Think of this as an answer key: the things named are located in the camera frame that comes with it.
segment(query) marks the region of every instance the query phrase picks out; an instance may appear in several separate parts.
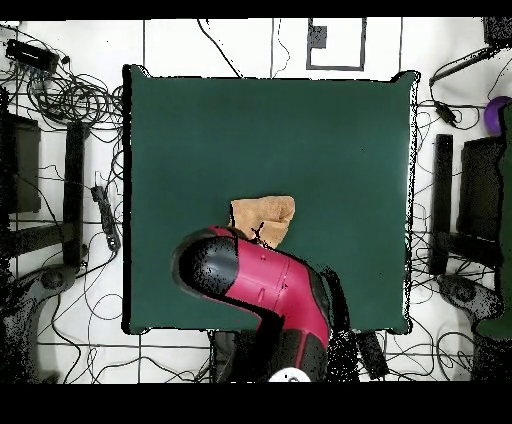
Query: purple object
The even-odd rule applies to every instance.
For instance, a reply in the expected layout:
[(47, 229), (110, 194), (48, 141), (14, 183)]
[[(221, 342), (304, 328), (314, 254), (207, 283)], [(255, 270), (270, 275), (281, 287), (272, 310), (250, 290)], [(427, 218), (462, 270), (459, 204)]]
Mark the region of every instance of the purple object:
[(492, 135), (501, 135), (501, 125), (498, 110), (511, 101), (512, 98), (510, 97), (500, 96), (492, 99), (486, 106), (484, 110), (484, 122), (485, 126), (487, 127), (487, 131), (489, 131)]

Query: black border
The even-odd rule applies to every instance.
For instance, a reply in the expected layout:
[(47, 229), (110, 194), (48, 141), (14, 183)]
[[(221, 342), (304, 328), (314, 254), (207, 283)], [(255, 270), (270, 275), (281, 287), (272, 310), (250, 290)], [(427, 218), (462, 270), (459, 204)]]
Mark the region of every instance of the black border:
[(366, 20), (367, 18), (361, 18), (363, 26), (361, 29), (361, 51), (359, 55), (359, 66), (318, 66), (311, 64), (311, 29), (314, 18), (308, 18), (308, 39), (307, 39), (307, 56), (306, 56), (306, 70), (308, 71), (356, 71), (364, 72), (364, 64), (366, 61)]

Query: cable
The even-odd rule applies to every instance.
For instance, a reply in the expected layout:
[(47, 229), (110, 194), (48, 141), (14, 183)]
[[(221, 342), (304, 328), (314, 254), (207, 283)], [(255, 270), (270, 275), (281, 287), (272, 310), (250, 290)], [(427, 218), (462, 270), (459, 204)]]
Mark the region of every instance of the cable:
[(242, 75), (241, 72), (237, 71), (231, 60), (229, 60), (226, 55), (224, 54), (224, 52), (222, 51), (222, 49), (219, 47), (219, 45), (217, 44), (217, 42), (210, 36), (210, 34), (208, 34), (204, 28), (203, 28), (203, 25), (201, 24), (201, 21), (199, 19), (197, 19), (197, 25), (199, 25), (199, 29), (201, 30), (201, 32), (213, 43), (213, 45), (217, 48), (217, 50), (219, 51), (219, 53), (221, 54), (221, 56), (224, 58), (224, 60), (226, 61), (226, 63), (229, 65), (229, 67), (231, 68), (231, 70), (235, 73), (235, 75), (238, 77), (238, 78), (243, 78), (244, 76)]
[(290, 56), (290, 52), (289, 52), (289, 51), (288, 51), (288, 49), (283, 45), (283, 43), (281, 43), (280, 33), (281, 33), (281, 22), (282, 22), (282, 20), (283, 20), (282, 18), (279, 18), (279, 26), (278, 26), (278, 28), (277, 28), (277, 42), (279, 43), (279, 45), (280, 45), (283, 49), (285, 49), (286, 54), (288, 55), (288, 58), (286, 59), (286, 63), (284, 64), (284, 67), (283, 67), (283, 68), (281, 68), (281, 69), (279, 69), (279, 70), (274, 74), (274, 76), (273, 76), (272, 78), (275, 78), (279, 72), (282, 72), (282, 71), (284, 71), (284, 70), (286, 69), (286, 67), (288, 66), (288, 62), (290, 61), (290, 58), (291, 58), (291, 56)]
[(491, 93), (496, 88), (496, 85), (498, 84), (498, 81), (499, 81), (500, 77), (502, 76), (503, 71), (505, 71), (506, 67), (510, 64), (510, 62), (512, 62), (512, 57), (508, 60), (507, 63), (505, 63), (505, 66), (503, 68), (501, 68), (501, 71), (498, 73), (498, 76), (496, 77), (494, 84), (492, 85), (491, 89), (487, 93), (487, 100), (491, 101)]

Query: floor tile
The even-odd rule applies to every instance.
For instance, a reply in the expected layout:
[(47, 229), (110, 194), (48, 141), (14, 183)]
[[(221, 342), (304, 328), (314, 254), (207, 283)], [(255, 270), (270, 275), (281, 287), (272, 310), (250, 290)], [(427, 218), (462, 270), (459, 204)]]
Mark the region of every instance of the floor tile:
[(80, 347), (80, 350), (80, 359), (76, 362), (78, 351), (74, 346), (39, 345), (41, 370), (59, 370), (61, 374), (59, 383), (64, 381), (70, 370), (67, 383), (71, 384), (91, 384), (93, 381), (94, 384), (98, 382), (100, 384), (137, 383), (138, 349)]
[[(154, 19), (145, 25), (145, 65), (151, 75), (236, 76), (195, 19)], [(268, 77), (271, 19), (201, 19), (201, 25), (237, 72)]]
[[(347, 25), (361, 18), (345, 18)], [(399, 69), (400, 18), (367, 18), (365, 68), (363, 72), (306, 70), (308, 18), (275, 19), (275, 69), (277, 78), (371, 79), (389, 81)], [(327, 43), (329, 43), (329, 25)], [(360, 38), (354, 43), (360, 44)], [(350, 58), (340, 57), (340, 63)]]
[(209, 349), (142, 348), (142, 355), (156, 363), (147, 359), (142, 362), (142, 383), (179, 383), (191, 382), (190, 380), (194, 380), (199, 371), (208, 367), (210, 351)]
[(154, 328), (142, 336), (145, 346), (192, 346), (209, 347), (206, 331)]

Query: green table surface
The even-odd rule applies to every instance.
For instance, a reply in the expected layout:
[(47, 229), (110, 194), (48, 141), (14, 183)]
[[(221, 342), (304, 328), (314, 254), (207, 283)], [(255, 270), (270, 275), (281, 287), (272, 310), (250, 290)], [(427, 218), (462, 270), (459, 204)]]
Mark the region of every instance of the green table surface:
[(406, 332), (416, 80), (151, 78), (132, 66), (132, 331), (255, 328), (253, 315), (179, 289), (171, 254), (227, 224), (232, 199), (289, 195), (296, 213), (279, 249), (337, 272), (353, 328)]

